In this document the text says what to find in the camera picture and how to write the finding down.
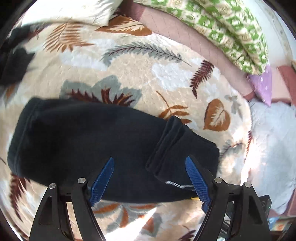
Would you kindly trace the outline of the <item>green patterned quilt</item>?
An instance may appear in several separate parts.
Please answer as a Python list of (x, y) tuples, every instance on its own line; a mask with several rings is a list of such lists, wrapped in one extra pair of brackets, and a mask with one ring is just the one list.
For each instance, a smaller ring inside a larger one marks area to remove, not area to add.
[(261, 75), (268, 47), (257, 19), (242, 1), (138, 1), (175, 16), (206, 37), (241, 71)]

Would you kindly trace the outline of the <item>black garment pile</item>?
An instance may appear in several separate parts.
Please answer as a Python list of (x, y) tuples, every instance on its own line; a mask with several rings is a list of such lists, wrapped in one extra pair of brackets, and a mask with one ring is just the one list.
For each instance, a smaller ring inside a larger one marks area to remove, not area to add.
[(1, 46), (1, 86), (20, 82), (34, 57), (22, 44), (36, 37), (47, 24), (31, 24), (14, 28)]

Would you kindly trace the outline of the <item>black pants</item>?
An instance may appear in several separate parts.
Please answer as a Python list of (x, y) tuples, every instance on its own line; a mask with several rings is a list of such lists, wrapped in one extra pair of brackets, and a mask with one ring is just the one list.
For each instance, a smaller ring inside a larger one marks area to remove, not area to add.
[(159, 203), (195, 196), (185, 170), (188, 156), (217, 173), (217, 146), (177, 117), (163, 120), (113, 104), (33, 98), (18, 119), (8, 165), (14, 174), (45, 186), (71, 186), (113, 158), (103, 199)]

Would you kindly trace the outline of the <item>leaf-patterned plush blanket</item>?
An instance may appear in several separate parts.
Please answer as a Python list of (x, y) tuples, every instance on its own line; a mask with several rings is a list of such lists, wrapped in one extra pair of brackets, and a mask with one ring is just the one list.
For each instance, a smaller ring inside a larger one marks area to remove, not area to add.
[(46, 188), (12, 174), (9, 145), (26, 103), (75, 97), (128, 106), (167, 119), (177, 116), (220, 151), (218, 176), (240, 184), (251, 129), (250, 107), (218, 68), (193, 92), (205, 59), (178, 42), (138, 30), (99, 30), (81, 23), (39, 27), (23, 47), (34, 53), (19, 84), (1, 90), (1, 210), (21, 240), (28, 240)]

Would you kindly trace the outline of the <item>pink quilted bed sheet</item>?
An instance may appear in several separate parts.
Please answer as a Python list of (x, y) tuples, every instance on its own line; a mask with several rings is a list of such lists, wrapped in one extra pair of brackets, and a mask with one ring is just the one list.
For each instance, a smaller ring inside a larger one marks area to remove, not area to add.
[[(219, 68), (231, 86), (247, 100), (255, 97), (246, 74), (234, 66), (222, 51), (192, 27), (175, 16), (158, 9), (142, 6), (133, 1), (123, 1), (120, 10), (140, 21), (153, 32), (188, 46)], [(272, 102), (295, 104), (295, 70), (287, 65), (272, 68)]]

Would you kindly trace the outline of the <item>white floral pillow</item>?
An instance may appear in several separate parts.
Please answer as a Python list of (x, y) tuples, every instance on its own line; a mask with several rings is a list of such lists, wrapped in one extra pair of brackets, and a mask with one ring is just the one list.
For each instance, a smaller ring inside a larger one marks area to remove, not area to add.
[(122, 0), (38, 0), (23, 15), (21, 24), (79, 22), (105, 27)]

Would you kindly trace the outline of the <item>light blue crumpled sheet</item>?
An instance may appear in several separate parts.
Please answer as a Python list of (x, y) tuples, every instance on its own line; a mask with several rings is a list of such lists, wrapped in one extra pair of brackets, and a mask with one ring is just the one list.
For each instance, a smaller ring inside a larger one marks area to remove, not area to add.
[(250, 182), (258, 196), (269, 195), (271, 209), (283, 214), (295, 190), (295, 106), (249, 102), (251, 141), (241, 183)]

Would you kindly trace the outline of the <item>purple pillow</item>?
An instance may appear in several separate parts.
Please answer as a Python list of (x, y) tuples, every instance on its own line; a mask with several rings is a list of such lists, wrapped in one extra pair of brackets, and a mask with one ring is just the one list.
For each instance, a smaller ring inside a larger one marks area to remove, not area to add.
[(261, 75), (247, 75), (247, 80), (251, 84), (255, 95), (267, 106), (271, 106), (272, 76), (271, 67), (268, 64)]

